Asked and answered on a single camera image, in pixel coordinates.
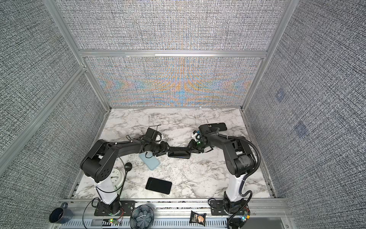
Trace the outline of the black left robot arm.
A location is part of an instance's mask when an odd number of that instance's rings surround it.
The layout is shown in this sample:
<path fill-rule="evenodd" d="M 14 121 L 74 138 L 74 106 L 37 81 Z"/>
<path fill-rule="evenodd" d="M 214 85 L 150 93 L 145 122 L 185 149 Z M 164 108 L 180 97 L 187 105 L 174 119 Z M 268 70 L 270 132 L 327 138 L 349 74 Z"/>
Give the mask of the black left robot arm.
<path fill-rule="evenodd" d="M 84 174 L 94 180 L 100 200 L 97 208 L 109 215 L 120 212 L 120 197 L 117 192 L 122 186 L 115 188 L 110 177 L 117 158 L 144 152 L 152 152 L 154 156 L 160 156 L 169 150 L 170 147 L 164 141 L 158 143 L 155 140 L 139 138 L 122 142 L 98 140 L 80 164 Z"/>

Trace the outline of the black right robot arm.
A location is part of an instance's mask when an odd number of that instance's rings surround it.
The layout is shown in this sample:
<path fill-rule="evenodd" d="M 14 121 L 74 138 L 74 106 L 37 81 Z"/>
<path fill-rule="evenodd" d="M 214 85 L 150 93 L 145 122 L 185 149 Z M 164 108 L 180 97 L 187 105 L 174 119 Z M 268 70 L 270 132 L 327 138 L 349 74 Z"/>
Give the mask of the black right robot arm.
<path fill-rule="evenodd" d="M 228 188 L 224 192 L 223 208 L 228 214 L 238 211 L 244 204 L 243 188 L 249 176 L 260 166 L 260 156 L 252 150 L 253 144 L 243 136 L 229 136 L 220 133 L 192 133 L 189 145 L 192 152 L 203 153 L 207 147 L 219 148 L 223 151 L 226 167 L 231 174 Z"/>

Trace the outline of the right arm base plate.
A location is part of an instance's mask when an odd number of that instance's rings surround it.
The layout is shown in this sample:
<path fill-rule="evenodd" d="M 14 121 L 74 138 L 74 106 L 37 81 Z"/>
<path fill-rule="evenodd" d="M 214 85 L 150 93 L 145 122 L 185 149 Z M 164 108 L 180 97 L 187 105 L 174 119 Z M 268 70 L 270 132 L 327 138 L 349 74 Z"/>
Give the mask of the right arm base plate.
<path fill-rule="evenodd" d="M 212 216 L 228 216 L 229 214 L 225 211 L 223 201 L 211 199 L 208 201 L 211 209 Z"/>

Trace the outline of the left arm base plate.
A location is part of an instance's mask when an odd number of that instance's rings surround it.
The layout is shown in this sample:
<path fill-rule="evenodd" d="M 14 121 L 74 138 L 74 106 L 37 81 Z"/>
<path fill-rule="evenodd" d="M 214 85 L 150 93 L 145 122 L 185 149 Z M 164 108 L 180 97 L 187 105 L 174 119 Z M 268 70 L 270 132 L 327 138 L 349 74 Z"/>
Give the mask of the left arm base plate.
<path fill-rule="evenodd" d="M 107 205 L 99 201 L 96 205 L 94 216 L 131 216 L 135 209 L 135 201 L 120 201 L 116 199 L 112 204 Z"/>

